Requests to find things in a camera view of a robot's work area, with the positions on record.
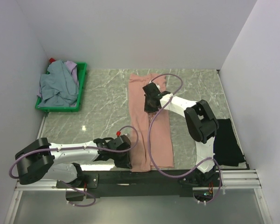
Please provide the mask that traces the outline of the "pink printed t-shirt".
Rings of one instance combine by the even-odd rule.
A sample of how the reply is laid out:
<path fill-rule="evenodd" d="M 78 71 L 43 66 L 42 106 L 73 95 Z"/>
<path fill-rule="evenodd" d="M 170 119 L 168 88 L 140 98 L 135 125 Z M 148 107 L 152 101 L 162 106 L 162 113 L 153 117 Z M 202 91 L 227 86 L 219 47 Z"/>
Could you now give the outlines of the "pink printed t-shirt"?
<path fill-rule="evenodd" d="M 144 111 L 145 96 L 143 87 L 158 76 L 150 73 L 146 76 L 131 74 L 128 83 L 128 104 L 131 126 L 138 131 L 139 140 L 135 148 L 130 151 L 133 172 L 147 172 L 154 168 L 148 154 L 150 143 L 151 155 L 159 168 L 173 168 L 174 155 L 168 111 L 162 111 L 153 122 L 150 134 L 149 125 L 155 113 Z"/>

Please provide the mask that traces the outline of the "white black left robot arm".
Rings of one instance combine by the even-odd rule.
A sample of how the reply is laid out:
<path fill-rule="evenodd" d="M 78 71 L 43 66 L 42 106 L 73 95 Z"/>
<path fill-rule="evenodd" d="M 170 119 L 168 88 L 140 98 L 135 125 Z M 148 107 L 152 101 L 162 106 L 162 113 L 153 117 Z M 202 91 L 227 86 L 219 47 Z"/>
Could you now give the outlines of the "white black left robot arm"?
<path fill-rule="evenodd" d="M 56 144 L 48 142 L 47 138 L 39 138 L 15 155 L 17 179 L 21 185 L 51 179 L 77 188 L 84 182 L 79 162 L 113 160 L 115 167 L 131 169 L 131 148 L 126 135 L 79 144 Z"/>

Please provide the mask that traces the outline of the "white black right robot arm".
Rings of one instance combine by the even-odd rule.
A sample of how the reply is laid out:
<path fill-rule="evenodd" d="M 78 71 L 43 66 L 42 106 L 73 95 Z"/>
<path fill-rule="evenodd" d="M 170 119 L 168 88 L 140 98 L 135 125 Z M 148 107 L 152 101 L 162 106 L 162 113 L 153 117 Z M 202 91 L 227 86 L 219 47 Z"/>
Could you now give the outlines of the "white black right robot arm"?
<path fill-rule="evenodd" d="M 152 121 L 164 111 L 171 111 L 185 118 L 188 132 L 196 142 L 196 165 L 182 175 L 169 175 L 157 166 L 153 160 L 150 148 L 150 134 L 147 135 L 148 153 L 155 169 L 162 175 L 170 178 L 187 178 L 190 174 L 196 174 L 196 182 L 200 186 L 206 186 L 211 182 L 216 173 L 217 162 L 214 160 L 214 140 L 219 128 L 209 104 L 205 100 L 191 101 L 175 96 L 173 93 L 161 92 L 153 82 L 143 87 L 145 93 L 145 112 L 157 112 Z"/>

